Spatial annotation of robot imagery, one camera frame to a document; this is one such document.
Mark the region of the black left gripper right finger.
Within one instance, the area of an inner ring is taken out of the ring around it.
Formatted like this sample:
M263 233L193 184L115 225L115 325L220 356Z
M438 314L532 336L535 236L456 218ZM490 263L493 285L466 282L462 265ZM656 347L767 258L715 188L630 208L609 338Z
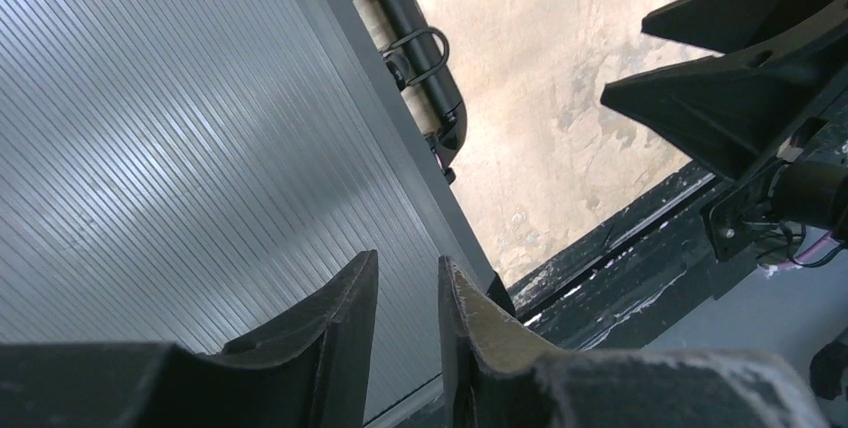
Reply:
M757 351L562 349L438 264L451 427L824 427L804 380Z

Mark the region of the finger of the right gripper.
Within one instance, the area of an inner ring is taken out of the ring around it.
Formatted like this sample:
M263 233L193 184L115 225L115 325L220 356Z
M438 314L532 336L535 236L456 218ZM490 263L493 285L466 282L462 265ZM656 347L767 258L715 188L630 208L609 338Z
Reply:
M834 1L677 0L646 15L641 31L726 54L779 35Z
M604 106L717 176L757 172L847 79L847 23L810 20L762 43L608 84Z

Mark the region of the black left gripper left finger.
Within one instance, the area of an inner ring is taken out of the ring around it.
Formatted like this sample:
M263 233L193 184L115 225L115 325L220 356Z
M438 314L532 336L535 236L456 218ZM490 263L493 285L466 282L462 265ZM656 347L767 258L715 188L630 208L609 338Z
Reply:
M5 427L359 427L378 256L216 354L170 342L6 344Z

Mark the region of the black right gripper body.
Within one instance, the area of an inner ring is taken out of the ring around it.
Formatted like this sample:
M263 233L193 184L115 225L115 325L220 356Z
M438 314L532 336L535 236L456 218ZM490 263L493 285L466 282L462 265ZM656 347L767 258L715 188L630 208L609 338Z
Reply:
M774 246L766 256L797 252L806 230L829 234L834 247L817 261L827 263L847 248L847 93L822 114L802 124L789 139L799 143L793 160L777 157L746 181L721 192L702 210L713 253L725 262L760 242Z

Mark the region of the black poker set case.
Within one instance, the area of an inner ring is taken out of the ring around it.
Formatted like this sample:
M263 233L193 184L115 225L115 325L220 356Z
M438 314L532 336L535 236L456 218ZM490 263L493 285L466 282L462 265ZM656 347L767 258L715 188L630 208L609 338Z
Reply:
M493 270L351 0L1 0L1 338L213 353L379 257L364 422Z

